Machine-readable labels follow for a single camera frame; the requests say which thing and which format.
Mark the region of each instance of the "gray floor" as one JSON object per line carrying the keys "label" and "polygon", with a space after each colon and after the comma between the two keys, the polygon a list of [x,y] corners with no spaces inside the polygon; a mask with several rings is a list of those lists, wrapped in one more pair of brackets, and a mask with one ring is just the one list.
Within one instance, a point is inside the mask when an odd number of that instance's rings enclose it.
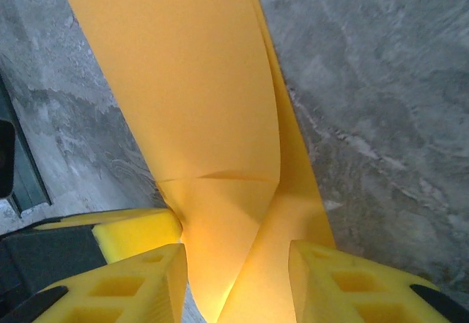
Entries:
{"label": "gray floor", "polygon": [[[339,247],[469,302],[469,1],[261,0]],[[0,1],[0,69],[53,206],[162,206],[66,0]]]}

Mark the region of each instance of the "black panel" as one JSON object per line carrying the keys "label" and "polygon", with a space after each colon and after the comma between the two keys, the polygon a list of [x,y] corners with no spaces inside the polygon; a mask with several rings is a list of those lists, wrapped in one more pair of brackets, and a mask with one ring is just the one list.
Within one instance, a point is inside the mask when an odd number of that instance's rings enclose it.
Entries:
{"label": "black panel", "polygon": [[0,318],[31,296],[21,283],[10,254],[0,242]]}
{"label": "black panel", "polygon": [[13,234],[2,242],[30,294],[61,279],[106,265],[92,226],[31,230]]}

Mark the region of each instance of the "yellow sheet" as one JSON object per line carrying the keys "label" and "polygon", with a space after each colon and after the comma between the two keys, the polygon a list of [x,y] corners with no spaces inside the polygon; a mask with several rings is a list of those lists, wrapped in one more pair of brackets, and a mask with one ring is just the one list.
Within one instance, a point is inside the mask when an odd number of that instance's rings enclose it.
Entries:
{"label": "yellow sheet", "polygon": [[293,322],[289,242],[333,238],[258,0],[69,1],[182,223],[205,319],[229,295],[221,321]]}

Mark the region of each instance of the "gray concrete wall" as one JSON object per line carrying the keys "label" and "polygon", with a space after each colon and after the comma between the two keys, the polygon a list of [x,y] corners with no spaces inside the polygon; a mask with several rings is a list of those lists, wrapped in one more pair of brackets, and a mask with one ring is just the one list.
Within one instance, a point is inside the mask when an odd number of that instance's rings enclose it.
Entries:
{"label": "gray concrete wall", "polygon": [[[339,247],[469,302],[468,0],[261,2]],[[66,0],[1,0],[0,68],[54,202],[155,203]]]}
{"label": "gray concrete wall", "polygon": [[469,1],[262,4],[339,247],[469,302]]}
{"label": "gray concrete wall", "polygon": [[7,217],[162,206],[67,0],[0,0],[0,73],[54,205]]}

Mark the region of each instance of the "yellow plastic part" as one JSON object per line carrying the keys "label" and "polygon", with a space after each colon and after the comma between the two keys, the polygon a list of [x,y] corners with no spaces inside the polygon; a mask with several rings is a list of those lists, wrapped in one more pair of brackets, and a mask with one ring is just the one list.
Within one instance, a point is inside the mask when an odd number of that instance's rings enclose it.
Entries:
{"label": "yellow plastic part", "polygon": [[204,318],[293,322],[289,242],[333,237],[259,1],[69,2],[181,220]]}
{"label": "yellow plastic part", "polygon": [[69,292],[34,323],[181,322],[186,284],[184,245],[166,245],[52,284]]}
{"label": "yellow plastic part", "polygon": [[149,215],[102,223],[92,231],[104,258],[113,263],[176,243],[182,229],[170,209],[159,209]]}
{"label": "yellow plastic part", "polygon": [[121,220],[131,217],[140,217],[143,215],[152,215],[160,212],[161,209],[153,208],[135,208],[135,209],[118,209],[115,211],[107,212],[92,212],[84,213],[82,215],[72,215],[70,217],[64,217],[59,222],[46,223],[40,226],[36,226],[36,230],[46,229],[57,229],[66,228],[70,226],[85,226],[89,224],[107,223],[116,220]]}
{"label": "yellow plastic part", "polygon": [[347,253],[293,241],[289,275],[298,323],[447,323],[409,287],[429,281]]}

